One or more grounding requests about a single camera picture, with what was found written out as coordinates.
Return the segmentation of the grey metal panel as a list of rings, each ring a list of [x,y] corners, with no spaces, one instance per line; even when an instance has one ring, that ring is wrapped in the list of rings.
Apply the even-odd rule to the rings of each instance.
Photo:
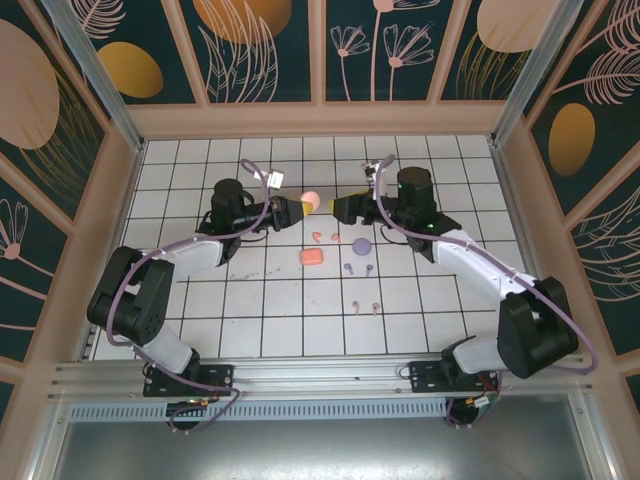
[[[159,423],[72,423],[37,480],[617,480],[561,417],[547,434],[496,419],[221,422],[195,435]]]

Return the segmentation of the aluminium mounting rail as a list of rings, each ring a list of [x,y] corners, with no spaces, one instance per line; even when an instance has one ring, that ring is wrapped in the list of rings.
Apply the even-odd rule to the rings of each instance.
[[[408,397],[406,366],[412,361],[439,361],[438,354],[355,355],[205,359],[204,365],[234,367],[233,386],[241,398],[257,400],[368,399]],[[571,355],[556,368],[523,380],[502,376],[503,395],[564,394],[591,391],[595,375],[566,372],[584,364]],[[49,399],[66,401],[143,401],[143,362],[101,360],[61,363],[45,383]]]

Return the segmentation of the aluminium frame post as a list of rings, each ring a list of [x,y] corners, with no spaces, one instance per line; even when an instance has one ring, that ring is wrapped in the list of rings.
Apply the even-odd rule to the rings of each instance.
[[[142,149],[142,136],[93,40],[107,40],[126,16],[124,0],[39,0],[62,40],[79,62],[103,105],[135,153]]]
[[[496,150],[505,143],[520,119],[575,23],[583,2],[584,0],[559,0],[552,11],[491,132],[490,145]]]

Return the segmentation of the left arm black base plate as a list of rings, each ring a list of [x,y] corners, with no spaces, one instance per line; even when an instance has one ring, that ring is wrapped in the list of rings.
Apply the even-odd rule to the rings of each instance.
[[[144,369],[145,382],[142,395],[147,398],[196,398],[211,396],[230,396],[229,391],[212,392],[203,388],[195,388],[167,376],[158,368],[147,366]],[[186,378],[195,383],[230,388],[233,386],[232,365],[202,365],[188,373]]]

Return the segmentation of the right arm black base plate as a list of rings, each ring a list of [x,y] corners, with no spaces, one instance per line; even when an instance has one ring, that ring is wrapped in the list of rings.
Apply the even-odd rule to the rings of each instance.
[[[489,371],[467,374],[443,361],[413,361],[408,366],[413,393],[479,394],[499,389],[497,375]]]

